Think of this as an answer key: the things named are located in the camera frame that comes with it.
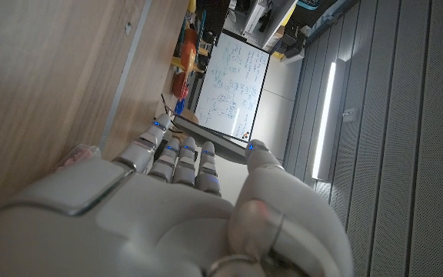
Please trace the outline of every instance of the handwriting on whiteboard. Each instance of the handwriting on whiteboard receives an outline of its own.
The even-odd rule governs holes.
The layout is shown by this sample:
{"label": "handwriting on whiteboard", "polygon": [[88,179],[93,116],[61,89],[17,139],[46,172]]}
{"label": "handwriting on whiteboard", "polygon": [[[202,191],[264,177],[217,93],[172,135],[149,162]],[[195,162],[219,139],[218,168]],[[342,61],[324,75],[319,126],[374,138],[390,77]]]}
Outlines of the handwriting on whiteboard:
{"label": "handwriting on whiteboard", "polygon": [[199,123],[240,139],[250,132],[268,59],[268,53],[222,34],[199,96]]}

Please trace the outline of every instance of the robotic hand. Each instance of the robotic hand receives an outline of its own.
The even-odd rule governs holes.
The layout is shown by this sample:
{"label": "robotic hand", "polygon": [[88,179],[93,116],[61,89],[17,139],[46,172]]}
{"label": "robotic hand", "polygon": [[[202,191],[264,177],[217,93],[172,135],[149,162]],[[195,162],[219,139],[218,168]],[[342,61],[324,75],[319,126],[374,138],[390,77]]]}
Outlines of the robotic hand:
{"label": "robotic hand", "polygon": [[192,138],[172,139],[142,174],[169,124],[161,116],[112,162],[78,162],[3,206],[0,275],[352,276],[336,214],[260,141],[235,207],[210,142],[196,177]]}

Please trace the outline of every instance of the wooden surface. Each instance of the wooden surface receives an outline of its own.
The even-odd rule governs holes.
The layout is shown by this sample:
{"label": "wooden surface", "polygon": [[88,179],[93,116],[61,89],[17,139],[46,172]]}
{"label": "wooden surface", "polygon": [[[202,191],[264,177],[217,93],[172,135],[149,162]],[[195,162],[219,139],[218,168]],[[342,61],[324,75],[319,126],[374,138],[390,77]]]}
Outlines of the wooden surface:
{"label": "wooden surface", "polygon": [[[152,1],[106,158],[153,119],[187,4]],[[76,144],[99,144],[144,7],[145,0],[0,0],[0,203]]]}

